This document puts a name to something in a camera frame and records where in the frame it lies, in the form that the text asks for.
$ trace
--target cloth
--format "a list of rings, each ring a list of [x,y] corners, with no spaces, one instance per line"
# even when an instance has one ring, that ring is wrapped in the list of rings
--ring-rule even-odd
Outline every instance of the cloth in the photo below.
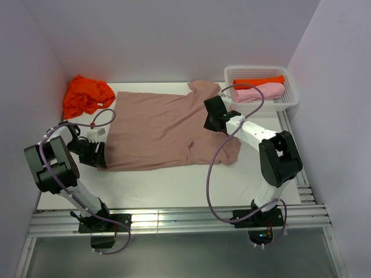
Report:
[[[280,76],[270,77],[270,78],[236,79],[236,80],[233,81],[234,85],[243,84],[243,83],[251,84],[253,86],[259,86],[259,85],[263,85],[263,84],[266,84],[266,83],[281,83],[281,84],[284,84],[285,83],[285,77],[283,77],[283,75],[280,75]],[[245,86],[245,85],[240,85],[240,86],[235,86],[234,89],[235,90],[245,90],[245,89],[251,89],[251,87],[250,86]]]
[[[97,109],[108,108],[115,100],[115,93],[104,81],[76,76],[68,86],[63,100],[63,117],[71,119],[83,112],[92,114]]]
[[[266,100],[282,97],[285,92],[285,87],[281,83],[266,83],[256,87],[261,90]],[[253,100],[261,100],[261,95],[254,88],[236,90],[236,99],[239,103],[249,103]]]
[[[193,81],[192,92],[175,94],[119,92],[116,119],[104,148],[103,171],[151,170],[189,164],[209,164],[227,135],[203,128],[207,112],[203,101],[220,91],[218,84]],[[237,160],[241,143],[232,138],[215,164]]]

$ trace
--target laundry basket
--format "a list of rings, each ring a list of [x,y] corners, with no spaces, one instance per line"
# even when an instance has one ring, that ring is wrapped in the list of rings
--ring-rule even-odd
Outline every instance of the laundry basket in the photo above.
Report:
[[[283,111],[289,106],[298,104],[299,99],[296,94],[296,87],[289,72],[283,67],[259,67],[259,66],[231,66],[224,70],[225,85],[233,85],[235,79],[254,79],[269,78],[283,75],[285,77],[285,92],[282,97],[273,100],[265,100],[260,112]],[[227,94],[232,98],[231,109],[236,110],[243,115],[254,110],[259,106],[260,100],[251,103],[238,103],[236,100],[236,91],[233,88],[227,90]]]

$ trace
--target white table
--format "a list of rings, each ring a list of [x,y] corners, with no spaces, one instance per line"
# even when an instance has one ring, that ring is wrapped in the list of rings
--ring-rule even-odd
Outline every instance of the white table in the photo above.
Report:
[[[187,94],[186,83],[110,83],[115,94],[120,91]],[[94,115],[83,114],[70,122],[90,123]],[[105,112],[96,121],[104,123],[111,118]],[[275,131],[281,131],[276,112],[257,114],[251,121]],[[81,128],[84,136],[88,128]],[[78,162],[77,155],[72,157]],[[207,165],[171,167],[151,171],[101,172],[78,163],[83,184],[92,194],[101,198],[111,209],[150,209],[205,207]],[[238,161],[230,166],[215,165],[211,176],[210,195],[214,206],[249,206],[255,198],[263,177],[260,173],[259,154],[242,143]],[[295,180],[282,195],[287,204],[301,204]],[[62,197],[42,193],[38,210],[73,209]]]

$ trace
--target pink cloth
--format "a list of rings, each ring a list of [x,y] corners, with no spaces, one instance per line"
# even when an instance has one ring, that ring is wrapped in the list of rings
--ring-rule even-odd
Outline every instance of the pink cloth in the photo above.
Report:
[[[266,100],[282,97],[285,92],[285,87],[281,83],[266,83],[257,87],[261,90]],[[253,100],[261,100],[261,95],[254,88],[236,90],[236,99],[239,103],[249,103]]]
[[[203,101],[220,91],[209,81],[188,84],[192,92],[176,94],[119,92],[104,148],[107,171],[151,170],[189,164],[209,164],[227,135],[203,128]],[[232,138],[215,163],[232,164],[241,143]]]

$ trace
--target orange folded cloth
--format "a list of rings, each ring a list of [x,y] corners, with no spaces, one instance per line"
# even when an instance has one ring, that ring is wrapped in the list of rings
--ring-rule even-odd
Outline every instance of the orange folded cloth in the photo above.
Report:
[[[259,86],[259,85],[263,85],[263,84],[266,84],[266,83],[281,83],[281,84],[284,84],[285,83],[285,78],[283,77],[283,75],[280,75],[280,76],[270,77],[270,78],[236,79],[236,80],[233,81],[233,85],[243,84],[243,83],[251,84],[253,86]],[[251,89],[251,87],[241,85],[241,86],[235,86],[234,89],[235,90],[245,90],[245,89]]]
[[[68,86],[63,100],[63,117],[71,119],[83,112],[92,114],[97,109],[108,108],[115,100],[114,91],[105,81],[95,81],[76,76]]]

